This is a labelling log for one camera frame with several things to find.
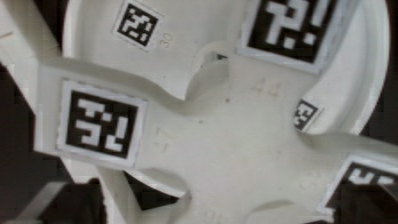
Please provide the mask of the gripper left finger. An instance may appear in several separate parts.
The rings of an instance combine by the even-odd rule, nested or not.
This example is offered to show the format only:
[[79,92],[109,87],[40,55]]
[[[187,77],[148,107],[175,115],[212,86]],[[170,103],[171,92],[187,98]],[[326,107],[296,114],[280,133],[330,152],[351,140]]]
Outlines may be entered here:
[[100,180],[51,182],[19,217],[17,224],[107,224]]

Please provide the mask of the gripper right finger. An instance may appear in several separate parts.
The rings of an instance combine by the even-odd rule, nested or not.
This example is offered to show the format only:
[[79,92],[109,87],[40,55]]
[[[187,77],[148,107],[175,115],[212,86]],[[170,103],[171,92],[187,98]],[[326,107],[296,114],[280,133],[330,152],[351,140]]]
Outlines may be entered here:
[[346,184],[333,218],[306,224],[398,224],[398,184]]

